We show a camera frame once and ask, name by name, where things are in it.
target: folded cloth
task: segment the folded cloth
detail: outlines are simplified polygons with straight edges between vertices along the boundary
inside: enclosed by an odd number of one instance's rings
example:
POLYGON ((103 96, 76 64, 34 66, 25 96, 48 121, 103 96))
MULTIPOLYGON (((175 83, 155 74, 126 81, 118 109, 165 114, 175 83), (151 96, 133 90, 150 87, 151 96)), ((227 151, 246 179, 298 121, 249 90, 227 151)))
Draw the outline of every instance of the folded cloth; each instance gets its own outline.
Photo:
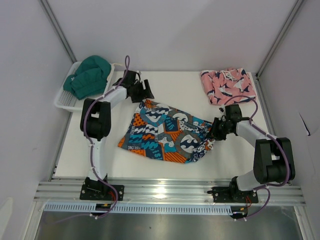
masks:
MULTIPOLYGON (((249 75, 243 68, 227 68, 226 70, 204 70, 200 73, 204 92, 213 105, 225 105, 233 96, 247 96, 256 98, 255 90, 249 75)), ((227 105, 249 102, 246 97, 236 97, 227 105)))
POLYGON ((71 92, 77 99, 102 94, 107 86, 111 65, 100 56, 90 56, 83 60, 74 74, 69 75, 63 90, 71 92))
POLYGON ((213 148, 212 123, 162 103, 144 100, 134 112, 118 147, 176 163, 197 162, 213 148))

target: pink patterned cloth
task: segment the pink patterned cloth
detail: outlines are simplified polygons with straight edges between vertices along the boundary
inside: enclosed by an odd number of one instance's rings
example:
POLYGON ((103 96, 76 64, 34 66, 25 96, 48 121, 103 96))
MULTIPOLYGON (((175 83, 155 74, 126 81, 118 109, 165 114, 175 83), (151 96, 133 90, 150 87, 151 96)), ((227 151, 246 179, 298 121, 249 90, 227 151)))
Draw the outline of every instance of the pink patterned cloth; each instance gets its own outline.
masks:
MULTIPOLYGON (((228 99, 237 95, 256 98, 249 75, 243 68, 227 68, 221 71, 204 70, 200 76, 204 91, 213 105, 224 105, 228 99)), ((237 97, 230 100, 227 105, 249 101, 250 99, 246 97, 237 97)))

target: gray floor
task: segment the gray floor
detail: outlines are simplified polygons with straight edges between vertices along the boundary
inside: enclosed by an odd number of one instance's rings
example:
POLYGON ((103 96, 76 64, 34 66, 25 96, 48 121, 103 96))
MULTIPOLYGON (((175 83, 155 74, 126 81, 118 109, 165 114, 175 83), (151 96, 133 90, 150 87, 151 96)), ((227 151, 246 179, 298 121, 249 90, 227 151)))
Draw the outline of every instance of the gray floor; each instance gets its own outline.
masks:
POLYGON ((302 240, 293 207, 267 207, 247 222, 229 216, 112 213, 94 220, 46 212, 36 240, 302 240))

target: white basket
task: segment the white basket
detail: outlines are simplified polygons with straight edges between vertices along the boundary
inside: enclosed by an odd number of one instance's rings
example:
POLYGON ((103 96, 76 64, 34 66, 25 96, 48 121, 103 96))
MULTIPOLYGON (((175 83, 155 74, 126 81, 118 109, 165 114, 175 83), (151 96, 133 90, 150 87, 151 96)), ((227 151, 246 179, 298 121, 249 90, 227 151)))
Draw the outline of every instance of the white basket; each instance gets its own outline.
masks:
MULTIPOLYGON (((54 105, 57 108, 68 110, 69 112, 76 112, 76 111, 82 111, 85 98, 82 100, 78 100, 74 95, 72 95, 71 92, 64 90, 64 84, 67 79, 67 77, 71 74, 75 74, 76 70, 80 66, 82 61, 77 61, 74 64, 72 64, 68 74, 66 75, 63 84, 61 88, 59 89, 59 92, 57 93, 55 99, 54 99, 54 105)), ((105 89, 107 90, 109 88, 112 76, 115 71, 115 65, 119 65, 119 63, 113 63, 111 64, 111 71, 109 76, 107 77, 107 83, 105 89)), ((101 94, 90 96, 91 99, 96 99, 100 97, 101 94)))

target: patterned cloth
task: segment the patterned cloth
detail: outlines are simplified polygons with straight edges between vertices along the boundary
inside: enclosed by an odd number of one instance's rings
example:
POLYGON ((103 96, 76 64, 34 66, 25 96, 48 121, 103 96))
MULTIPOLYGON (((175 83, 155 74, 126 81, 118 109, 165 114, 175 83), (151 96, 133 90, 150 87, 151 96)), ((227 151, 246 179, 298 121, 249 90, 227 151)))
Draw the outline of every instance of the patterned cloth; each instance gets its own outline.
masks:
MULTIPOLYGON (((213 105, 224 105, 228 99, 237 95, 256 98, 249 75, 243 68, 227 68, 221 71, 204 70, 200 76, 204 91, 213 105)), ((250 99, 246 97, 236 97, 227 105, 249 101, 250 99)))
POLYGON ((150 159, 197 162, 213 147, 214 141, 205 138, 211 126, 187 112, 147 99, 135 110, 118 147, 150 159))

